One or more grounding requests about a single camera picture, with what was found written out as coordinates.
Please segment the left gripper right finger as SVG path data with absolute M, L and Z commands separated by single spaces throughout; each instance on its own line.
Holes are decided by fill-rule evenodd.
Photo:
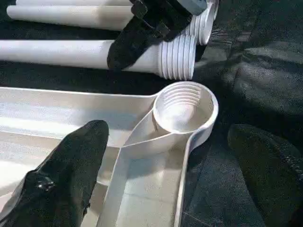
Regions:
M 234 124 L 228 145 L 268 227 L 303 225 L 303 156 L 287 140 L 247 124 Z

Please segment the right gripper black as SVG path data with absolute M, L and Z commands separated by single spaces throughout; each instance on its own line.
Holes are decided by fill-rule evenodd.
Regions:
M 170 42 L 190 23 L 192 15 L 176 0 L 133 0 L 134 15 L 111 44 L 107 66 L 132 66 L 151 46 Z

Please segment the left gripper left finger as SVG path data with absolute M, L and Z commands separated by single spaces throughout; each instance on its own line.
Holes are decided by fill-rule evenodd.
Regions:
M 27 172 L 0 213 L 2 227 L 79 227 L 107 148 L 109 127 L 92 120 Z

